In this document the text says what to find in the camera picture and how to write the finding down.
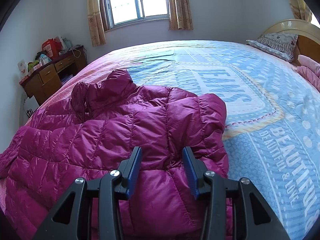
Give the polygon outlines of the right beige curtain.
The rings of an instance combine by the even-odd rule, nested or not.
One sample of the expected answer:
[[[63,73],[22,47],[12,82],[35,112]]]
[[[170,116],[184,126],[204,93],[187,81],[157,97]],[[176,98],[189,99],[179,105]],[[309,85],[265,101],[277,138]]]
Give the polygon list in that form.
[[[189,0],[169,0],[169,29],[193,30]]]

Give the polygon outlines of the white card box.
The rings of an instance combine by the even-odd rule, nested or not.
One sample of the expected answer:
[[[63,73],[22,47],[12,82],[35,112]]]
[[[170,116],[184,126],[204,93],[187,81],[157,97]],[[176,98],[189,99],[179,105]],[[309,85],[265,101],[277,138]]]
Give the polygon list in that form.
[[[18,69],[20,71],[21,78],[24,78],[28,75],[28,68],[24,60],[18,62]]]

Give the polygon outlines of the brown wooden desk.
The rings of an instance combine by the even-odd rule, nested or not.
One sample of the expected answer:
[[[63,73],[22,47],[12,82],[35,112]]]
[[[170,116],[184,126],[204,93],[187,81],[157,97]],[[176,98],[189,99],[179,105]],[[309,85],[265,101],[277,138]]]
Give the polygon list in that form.
[[[76,46],[57,59],[45,64],[20,82],[29,98],[34,97],[42,105],[68,80],[87,66],[87,51]]]

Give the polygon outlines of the patterned grey pillow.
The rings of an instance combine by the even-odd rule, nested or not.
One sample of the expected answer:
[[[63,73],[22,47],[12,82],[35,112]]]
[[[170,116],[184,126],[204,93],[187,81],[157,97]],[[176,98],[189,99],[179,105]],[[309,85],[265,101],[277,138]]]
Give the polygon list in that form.
[[[250,46],[287,62],[295,59],[297,41],[298,35],[290,33],[266,33],[256,40],[246,40]]]

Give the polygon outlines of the side window beige curtain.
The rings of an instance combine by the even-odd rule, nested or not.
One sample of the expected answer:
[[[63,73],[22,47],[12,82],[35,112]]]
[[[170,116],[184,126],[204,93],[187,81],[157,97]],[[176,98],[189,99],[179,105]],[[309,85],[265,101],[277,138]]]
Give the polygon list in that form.
[[[306,22],[312,21],[312,12],[304,0],[289,0],[289,5],[294,18]]]

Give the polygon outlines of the white paper bag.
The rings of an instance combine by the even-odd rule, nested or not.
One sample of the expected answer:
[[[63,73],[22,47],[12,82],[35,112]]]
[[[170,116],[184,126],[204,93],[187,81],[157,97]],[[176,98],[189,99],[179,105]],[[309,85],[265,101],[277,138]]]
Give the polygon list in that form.
[[[35,96],[32,96],[31,98],[27,97],[25,99],[23,109],[28,118],[30,118],[38,108],[39,108],[39,104],[35,99]]]

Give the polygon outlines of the blue and pink bedsheet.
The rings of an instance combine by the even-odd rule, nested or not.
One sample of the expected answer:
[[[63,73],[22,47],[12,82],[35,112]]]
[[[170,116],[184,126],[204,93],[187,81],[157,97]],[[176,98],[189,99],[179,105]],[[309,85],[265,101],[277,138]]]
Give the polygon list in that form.
[[[293,65],[233,42],[144,44],[93,61],[39,109],[114,70],[127,71],[138,86],[217,95],[226,106],[227,178],[249,178],[291,239],[311,231],[319,217],[319,92]]]

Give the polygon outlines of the red gift box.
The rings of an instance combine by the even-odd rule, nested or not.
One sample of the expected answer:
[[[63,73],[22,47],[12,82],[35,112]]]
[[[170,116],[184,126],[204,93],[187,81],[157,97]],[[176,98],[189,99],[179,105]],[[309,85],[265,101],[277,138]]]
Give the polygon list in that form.
[[[55,41],[54,39],[48,39],[42,44],[42,50],[46,52],[46,55],[54,60],[59,57],[59,52],[61,51],[61,43]]]

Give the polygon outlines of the wooden bed headboard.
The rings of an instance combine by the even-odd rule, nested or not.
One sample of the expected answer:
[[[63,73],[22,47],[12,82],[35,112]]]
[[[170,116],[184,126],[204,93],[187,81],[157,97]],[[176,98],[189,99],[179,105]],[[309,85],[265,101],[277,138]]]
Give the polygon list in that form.
[[[298,40],[295,49],[295,59],[293,61],[294,64],[299,64],[298,55],[300,54],[305,55],[319,63],[320,28],[314,24],[299,19],[282,20],[267,28],[263,34],[266,33],[297,34]]]

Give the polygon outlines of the left beige curtain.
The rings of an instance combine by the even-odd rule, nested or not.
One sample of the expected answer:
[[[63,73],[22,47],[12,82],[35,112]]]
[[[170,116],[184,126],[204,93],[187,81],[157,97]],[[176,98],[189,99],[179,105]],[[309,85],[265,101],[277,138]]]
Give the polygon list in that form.
[[[92,46],[105,45],[107,22],[103,0],[87,0],[87,17]]]

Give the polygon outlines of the window with metal frame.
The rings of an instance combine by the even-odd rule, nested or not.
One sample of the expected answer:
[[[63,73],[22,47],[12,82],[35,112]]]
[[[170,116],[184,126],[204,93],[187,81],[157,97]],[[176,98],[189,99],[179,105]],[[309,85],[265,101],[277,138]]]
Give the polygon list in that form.
[[[169,18],[168,0],[103,0],[108,29]]]

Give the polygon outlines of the folded pink quilt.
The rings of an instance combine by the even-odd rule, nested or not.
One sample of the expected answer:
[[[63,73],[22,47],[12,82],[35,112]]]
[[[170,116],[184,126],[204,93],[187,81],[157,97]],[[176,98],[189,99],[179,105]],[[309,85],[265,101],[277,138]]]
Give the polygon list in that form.
[[[320,92],[320,64],[302,54],[298,55],[297,60],[300,65],[294,71]]]

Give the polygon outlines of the green bag on desk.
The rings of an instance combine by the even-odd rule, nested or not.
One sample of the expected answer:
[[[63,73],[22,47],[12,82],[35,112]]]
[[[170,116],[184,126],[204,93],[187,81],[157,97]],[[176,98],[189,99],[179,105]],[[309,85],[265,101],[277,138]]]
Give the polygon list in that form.
[[[31,69],[34,68],[38,64],[39,64],[39,60],[35,60],[34,62],[29,62],[28,63],[28,72],[30,72]]]

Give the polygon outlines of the magenta puffer jacket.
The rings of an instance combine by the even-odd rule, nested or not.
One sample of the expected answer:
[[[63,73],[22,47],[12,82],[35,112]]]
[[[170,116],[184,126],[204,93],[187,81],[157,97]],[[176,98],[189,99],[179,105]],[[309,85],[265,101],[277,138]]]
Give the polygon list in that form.
[[[31,239],[74,179],[101,178],[138,146],[136,188],[120,203],[125,237],[198,239],[204,207],[189,190],[182,151],[189,146],[227,177],[225,121],[217,95],[138,86],[125,70],[101,83],[77,83],[68,98],[37,110],[1,154],[5,215],[21,239]]]

